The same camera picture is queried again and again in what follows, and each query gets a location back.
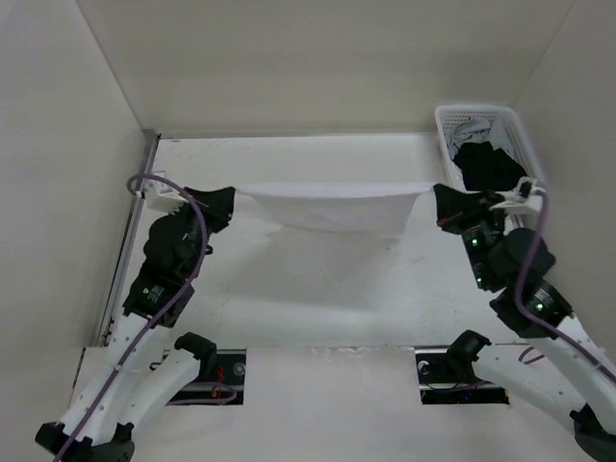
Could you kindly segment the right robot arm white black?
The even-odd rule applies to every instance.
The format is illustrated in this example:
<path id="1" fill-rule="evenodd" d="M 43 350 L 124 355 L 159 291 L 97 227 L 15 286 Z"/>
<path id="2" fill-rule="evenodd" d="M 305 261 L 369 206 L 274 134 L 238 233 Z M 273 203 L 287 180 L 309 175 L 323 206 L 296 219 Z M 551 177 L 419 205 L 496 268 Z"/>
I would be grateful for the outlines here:
<path id="1" fill-rule="evenodd" d="M 461 192 L 436 184 L 438 227 L 461 238 L 480 290 L 505 327 L 557 369 L 510 361 L 487 337 L 466 330 L 447 349 L 449 374 L 490 382 L 543 411 L 595 461 L 615 458 L 615 366 L 585 332 L 572 305 L 545 276 L 556 260 L 543 232 L 550 202 L 534 178 L 509 192 Z"/>

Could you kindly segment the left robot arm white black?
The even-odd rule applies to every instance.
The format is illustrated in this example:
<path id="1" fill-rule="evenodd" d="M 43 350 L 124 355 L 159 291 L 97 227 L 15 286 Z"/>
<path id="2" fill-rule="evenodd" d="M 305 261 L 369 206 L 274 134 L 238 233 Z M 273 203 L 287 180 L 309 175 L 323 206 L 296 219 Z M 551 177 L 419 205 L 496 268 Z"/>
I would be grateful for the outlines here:
<path id="1" fill-rule="evenodd" d="M 194 333 L 181 335 L 157 369 L 151 365 L 194 294 L 193 281 L 213 251 L 210 237 L 230 224 L 235 195 L 233 187 L 145 192 L 153 210 L 164 201 L 164 214 L 149 227 L 106 356 L 64 415 L 35 436 L 55 460 L 131 460 L 138 429 L 191 381 L 213 378 L 217 346 Z"/>

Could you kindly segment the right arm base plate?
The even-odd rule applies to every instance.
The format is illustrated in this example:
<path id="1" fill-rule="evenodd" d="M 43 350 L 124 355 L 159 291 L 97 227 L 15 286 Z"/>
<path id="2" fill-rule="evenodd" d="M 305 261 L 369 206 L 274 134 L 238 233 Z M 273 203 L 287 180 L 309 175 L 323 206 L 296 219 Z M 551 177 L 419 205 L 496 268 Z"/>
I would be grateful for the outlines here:
<path id="1" fill-rule="evenodd" d="M 418 347 L 415 362 L 423 405 L 510 404 L 502 387 L 452 367 L 445 347 Z"/>

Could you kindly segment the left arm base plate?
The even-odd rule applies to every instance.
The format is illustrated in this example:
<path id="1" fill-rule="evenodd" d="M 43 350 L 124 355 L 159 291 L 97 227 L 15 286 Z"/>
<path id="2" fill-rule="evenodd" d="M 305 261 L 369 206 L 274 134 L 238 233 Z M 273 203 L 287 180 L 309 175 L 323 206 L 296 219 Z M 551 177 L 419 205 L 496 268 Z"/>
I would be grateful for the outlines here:
<path id="1" fill-rule="evenodd" d="M 201 369 L 197 379 L 177 392 L 168 405 L 243 405 L 246 360 L 245 349 L 219 350 L 215 365 Z"/>

